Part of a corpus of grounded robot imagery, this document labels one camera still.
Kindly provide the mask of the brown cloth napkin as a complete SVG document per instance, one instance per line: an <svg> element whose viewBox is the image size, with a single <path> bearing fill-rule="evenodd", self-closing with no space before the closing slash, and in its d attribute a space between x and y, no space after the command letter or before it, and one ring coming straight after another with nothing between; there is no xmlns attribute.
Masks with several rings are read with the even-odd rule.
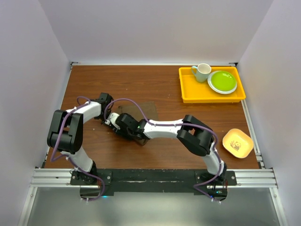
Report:
<svg viewBox="0 0 301 226"><path fill-rule="evenodd" d="M149 120L158 121L158 113L154 102L143 102L138 105ZM143 119L141 111L134 104L121 105L117 108L116 113L127 113L134 117L137 121Z"/></svg>

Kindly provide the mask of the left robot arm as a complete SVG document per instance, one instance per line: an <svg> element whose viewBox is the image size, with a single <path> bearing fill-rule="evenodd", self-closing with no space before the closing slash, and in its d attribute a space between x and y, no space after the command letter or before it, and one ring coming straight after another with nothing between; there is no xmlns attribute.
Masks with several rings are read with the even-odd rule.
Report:
<svg viewBox="0 0 301 226"><path fill-rule="evenodd" d="M91 119L104 120L108 116L104 110L113 101L108 93L101 93L97 99L85 99L85 103L63 111L56 110L53 114L47 137L47 145L53 148L50 161L54 162L65 157L72 163L76 172L76 178L80 178L85 184L100 183L95 162L88 157L83 144L84 123Z"/></svg>

